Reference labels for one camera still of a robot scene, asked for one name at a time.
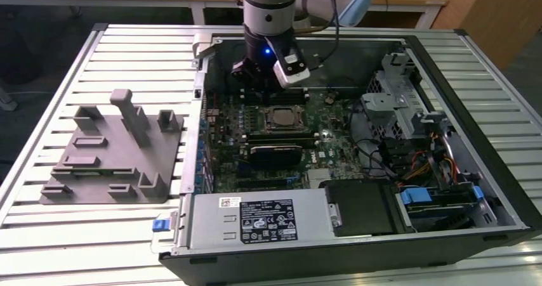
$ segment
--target blue plastic tab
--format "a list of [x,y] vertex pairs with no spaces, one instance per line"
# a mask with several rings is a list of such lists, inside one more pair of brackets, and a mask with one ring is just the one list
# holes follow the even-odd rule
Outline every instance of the blue plastic tab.
[[400,193],[403,204],[408,205],[416,202],[431,202],[431,195],[426,188],[408,188]]
[[483,192],[479,186],[472,187],[474,196],[476,197],[478,201],[483,199]]
[[152,232],[169,231],[169,219],[155,219],[152,221]]

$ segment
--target cpu socket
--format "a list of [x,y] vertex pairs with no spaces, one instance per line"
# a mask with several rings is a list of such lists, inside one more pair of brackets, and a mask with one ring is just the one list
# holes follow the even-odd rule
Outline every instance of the cpu socket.
[[270,107],[263,111],[267,131],[303,131],[303,109],[294,107]]

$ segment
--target wooden cabinet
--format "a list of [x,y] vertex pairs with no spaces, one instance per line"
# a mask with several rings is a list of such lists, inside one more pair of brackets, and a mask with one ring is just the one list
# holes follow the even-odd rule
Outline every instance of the wooden cabinet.
[[448,0],[434,29],[464,29],[500,68],[510,64],[542,25],[542,0]]

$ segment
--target white table leg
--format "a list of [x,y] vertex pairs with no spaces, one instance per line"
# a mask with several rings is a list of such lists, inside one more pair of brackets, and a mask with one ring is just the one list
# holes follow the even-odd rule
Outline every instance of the white table leg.
[[205,3],[204,2],[191,2],[189,8],[192,10],[193,25],[204,25],[205,24],[205,14],[203,13],[203,9],[205,8]]
[[434,19],[439,15],[440,7],[438,5],[427,6],[424,13],[420,16],[420,19],[415,25],[416,29],[431,29]]

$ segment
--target red cable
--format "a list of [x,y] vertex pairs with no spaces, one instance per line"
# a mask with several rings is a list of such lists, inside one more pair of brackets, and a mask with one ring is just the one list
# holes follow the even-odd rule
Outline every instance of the red cable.
[[415,159],[418,158],[418,156],[420,155],[420,154],[423,154],[423,153],[426,153],[427,151],[419,151],[419,152],[416,152],[415,154],[414,154],[414,156],[412,156],[412,166],[411,166],[411,168],[410,168],[410,170],[414,170],[414,167],[415,167]]

